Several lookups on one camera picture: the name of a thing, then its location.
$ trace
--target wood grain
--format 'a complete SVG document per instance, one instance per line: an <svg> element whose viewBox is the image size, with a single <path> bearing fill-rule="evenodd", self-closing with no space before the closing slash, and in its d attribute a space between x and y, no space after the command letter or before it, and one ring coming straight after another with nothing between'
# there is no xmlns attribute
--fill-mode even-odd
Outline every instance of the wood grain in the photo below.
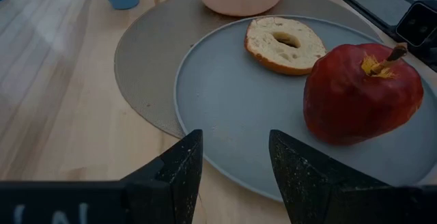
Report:
<svg viewBox="0 0 437 224"><path fill-rule="evenodd" d="M107 0L0 2L1 179L118 179L177 141L130 108L113 72L123 32L162 1L141 0L130 10ZM437 86L436 73L410 61ZM290 222L283 204L203 163L194 223Z"/></svg>

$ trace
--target placemat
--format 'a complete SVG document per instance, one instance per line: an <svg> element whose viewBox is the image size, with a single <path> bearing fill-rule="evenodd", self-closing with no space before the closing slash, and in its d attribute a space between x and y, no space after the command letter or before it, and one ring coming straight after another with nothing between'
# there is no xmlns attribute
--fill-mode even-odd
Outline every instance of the placemat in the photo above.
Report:
<svg viewBox="0 0 437 224"><path fill-rule="evenodd" d="M281 0L263 14L310 16L379 38L357 15L329 0ZM207 33L240 19L217 14L200 0L166 0L147 11L126 30L115 52L115 78L123 97L148 122L183 137L173 105L182 58Z"/></svg>

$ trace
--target apple stem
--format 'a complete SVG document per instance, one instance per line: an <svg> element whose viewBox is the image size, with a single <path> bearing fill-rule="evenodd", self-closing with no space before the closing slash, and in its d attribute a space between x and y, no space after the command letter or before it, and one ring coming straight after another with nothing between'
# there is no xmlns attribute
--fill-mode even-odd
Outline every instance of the apple stem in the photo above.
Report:
<svg viewBox="0 0 437 224"><path fill-rule="evenodd" d="M396 60L407 55L407 46L405 42L396 44L391 54L384 61L371 67L370 75L380 74L383 69L392 66Z"/></svg>

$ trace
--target plate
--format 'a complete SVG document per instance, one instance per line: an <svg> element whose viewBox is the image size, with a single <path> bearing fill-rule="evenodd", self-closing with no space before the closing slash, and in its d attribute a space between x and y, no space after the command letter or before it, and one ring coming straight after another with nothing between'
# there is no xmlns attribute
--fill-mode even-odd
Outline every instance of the plate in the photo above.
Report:
<svg viewBox="0 0 437 224"><path fill-rule="evenodd" d="M378 42L335 23L284 16L310 26L326 49L340 44ZM268 152L271 129L394 186L420 182L436 164L436 96L423 80L421 108L399 128L349 147L317 140L303 119L306 76L284 76L262 67L244 49L254 18L225 25L202 38L186 54L175 80L179 123L188 134L203 130L203 156L238 184L281 201Z"/></svg>

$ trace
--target apple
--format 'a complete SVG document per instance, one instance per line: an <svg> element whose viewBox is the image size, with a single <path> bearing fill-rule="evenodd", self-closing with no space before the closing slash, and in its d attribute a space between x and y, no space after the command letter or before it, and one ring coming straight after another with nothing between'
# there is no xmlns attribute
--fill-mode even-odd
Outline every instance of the apple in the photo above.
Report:
<svg viewBox="0 0 437 224"><path fill-rule="evenodd" d="M421 77L394 49L344 44L318 59L307 78L308 129L334 145L352 145L405 124L421 106Z"/></svg>

